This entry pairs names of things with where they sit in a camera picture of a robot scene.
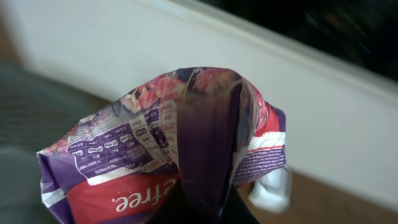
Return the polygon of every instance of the pink floral pattern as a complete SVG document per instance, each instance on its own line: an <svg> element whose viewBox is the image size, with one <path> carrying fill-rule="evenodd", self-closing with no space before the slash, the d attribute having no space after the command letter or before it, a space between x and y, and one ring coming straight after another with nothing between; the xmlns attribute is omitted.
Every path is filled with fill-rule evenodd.
<svg viewBox="0 0 398 224"><path fill-rule="evenodd" d="M136 99L135 92L127 94L120 99L122 105L133 113L142 109L150 108L154 103L160 100L163 103L167 100L178 100L185 88L185 83L178 78L170 78L166 74L139 86L136 91L140 93Z"/></svg>
<svg viewBox="0 0 398 224"><path fill-rule="evenodd" d="M194 89L214 93L229 87L234 80L235 72L225 68L208 68L197 75Z"/></svg>
<svg viewBox="0 0 398 224"><path fill-rule="evenodd" d="M50 147L44 149L44 153L47 155L52 155L55 151L63 153L67 152L67 141L64 139L58 140L56 143L52 144Z"/></svg>
<svg viewBox="0 0 398 224"><path fill-rule="evenodd" d="M258 117L259 117L259 123L257 125L257 129L261 129L265 124L267 120L267 107L266 107L266 102L262 99L260 91L252 85L252 88L254 90L255 98L257 100L257 107L259 109L258 112Z"/></svg>
<svg viewBox="0 0 398 224"><path fill-rule="evenodd" d="M66 139L66 138L68 138L69 136L72 136L72 135L76 134L76 133L77 133L78 127L79 127L79 125L75 125L69 132L67 132L66 135L64 135L64 136L62 137L62 139Z"/></svg>

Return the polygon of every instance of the nutrition label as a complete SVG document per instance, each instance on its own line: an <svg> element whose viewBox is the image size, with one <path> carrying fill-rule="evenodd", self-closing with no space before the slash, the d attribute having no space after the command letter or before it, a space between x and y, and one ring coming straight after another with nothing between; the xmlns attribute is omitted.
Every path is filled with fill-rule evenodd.
<svg viewBox="0 0 398 224"><path fill-rule="evenodd" d="M178 165L176 111L175 102L166 101L90 140L74 142L68 152L89 183L102 174L114 179L135 171L151 172L171 161ZM98 178L90 184L98 184Z"/></svg>

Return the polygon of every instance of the white stripe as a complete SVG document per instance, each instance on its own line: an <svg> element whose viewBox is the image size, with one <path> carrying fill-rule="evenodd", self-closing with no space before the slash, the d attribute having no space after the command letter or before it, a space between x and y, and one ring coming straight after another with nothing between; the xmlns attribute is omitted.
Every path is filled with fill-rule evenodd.
<svg viewBox="0 0 398 224"><path fill-rule="evenodd" d="M97 175L95 177L91 177L87 179L88 184L91 186L97 185L97 184L102 184L107 181L122 177L124 175L132 174L133 172L137 172L143 168L146 168L146 172L152 172L153 170L156 170L157 168L161 167L162 165L166 164L165 162L162 162L160 159L157 161L159 163L155 163L156 159L146 163L145 165L139 165L138 167L134 169L127 169L124 166L117 168L116 170L112 170L111 172L107 172L105 174Z"/></svg>
<svg viewBox="0 0 398 224"><path fill-rule="evenodd" d="M47 208L50 208L52 205L61 201L64 198L65 192L62 189L57 189L53 192L42 194L42 202Z"/></svg>
<svg viewBox="0 0 398 224"><path fill-rule="evenodd" d="M269 146L283 146L285 144L285 132L270 131L261 137L253 137L250 140L249 149L254 150Z"/></svg>

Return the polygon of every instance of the flower print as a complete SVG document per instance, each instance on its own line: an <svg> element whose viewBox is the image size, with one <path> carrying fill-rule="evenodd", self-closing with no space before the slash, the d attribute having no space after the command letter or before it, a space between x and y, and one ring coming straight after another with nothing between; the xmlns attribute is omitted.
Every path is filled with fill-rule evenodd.
<svg viewBox="0 0 398 224"><path fill-rule="evenodd" d="M156 85L155 94L159 98L163 98L169 95L171 92L174 92L174 89L181 88L180 85L184 85L184 83L178 78L170 78L164 77Z"/></svg>
<svg viewBox="0 0 398 224"><path fill-rule="evenodd" d="M52 155L52 153L57 150L57 145L56 144L52 144L50 147L46 147L44 149L44 154L47 155Z"/></svg>
<svg viewBox="0 0 398 224"><path fill-rule="evenodd" d="M90 132L92 132L95 129L95 127L99 126L100 124L101 124L100 121L91 122L90 127L89 127Z"/></svg>
<svg viewBox="0 0 398 224"><path fill-rule="evenodd" d="M140 94L144 94L147 91L147 88L145 85L141 85L137 88L137 91L140 92Z"/></svg>
<svg viewBox="0 0 398 224"><path fill-rule="evenodd" d="M200 73L201 71L203 71L203 69L203 67L195 68L192 70L192 73Z"/></svg>
<svg viewBox="0 0 398 224"><path fill-rule="evenodd" d="M258 107L258 116L259 116L259 123L257 125L257 129L262 128L266 124L266 119L267 119L267 107L266 107L266 102L262 99L260 91L252 85L252 88L254 90L255 94L255 99L257 101L257 107Z"/></svg>
<svg viewBox="0 0 398 224"><path fill-rule="evenodd" d="M58 140L56 143L52 144L50 147L44 149L44 153L52 155L53 152L66 152L67 151L67 141L64 139Z"/></svg>
<svg viewBox="0 0 398 224"><path fill-rule="evenodd" d="M149 89L153 89L156 87L157 83L159 82L159 80L161 80L163 77L165 77L168 73L165 73L163 75L159 75L158 77L154 78L153 80L147 82L145 84L146 87L148 87Z"/></svg>
<svg viewBox="0 0 398 224"><path fill-rule="evenodd" d="M140 111L142 109L140 101L136 100L136 96L134 95L134 92L122 97L120 99L120 102L123 106L125 106L127 109L131 110L133 113L137 113L138 111Z"/></svg>
<svg viewBox="0 0 398 224"><path fill-rule="evenodd" d="M87 123L87 122L89 122L89 121L92 121L92 120L95 118L95 115L96 115L96 114L91 114L91 115L89 115L89 116L87 116L87 117L85 117L85 118L80 119L80 120L79 120L79 125L80 125L80 124L85 124L85 123Z"/></svg>
<svg viewBox="0 0 398 224"><path fill-rule="evenodd" d="M57 152L67 152L67 141L66 140L59 140L56 142L57 145Z"/></svg>
<svg viewBox="0 0 398 224"><path fill-rule="evenodd" d="M167 100L179 100L184 92L185 84L178 84L174 89L170 91L167 95L160 99L160 102L163 103Z"/></svg>
<svg viewBox="0 0 398 224"><path fill-rule="evenodd" d="M155 91L146 91L139 96L139 102L142 109L150 108L159 98L156 96Z"/></svg>
<svg viewBox="0 0 398 224"><path fill-rule="evenodd" d="M225 68L208 68L197 75L193 88L214 93L227 88L234 80L234 71Z"/></svg>
<svg viewBox="0 0 398 224"><path fill-rule="evenodd" d="M73 127L73 128L66 134L66 136L71 136L71 135L76 134L77 128L78 128L78 126L75 125L75 127Z"/></svg>

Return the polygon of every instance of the dark window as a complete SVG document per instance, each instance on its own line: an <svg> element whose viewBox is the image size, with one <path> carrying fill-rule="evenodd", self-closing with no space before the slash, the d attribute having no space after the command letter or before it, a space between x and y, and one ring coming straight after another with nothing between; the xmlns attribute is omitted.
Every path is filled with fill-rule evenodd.
<svg viewBox="0 0 398 224"><path fill-rule="evenodd" d="M397 0L199 0L398 80Z"/></svg>

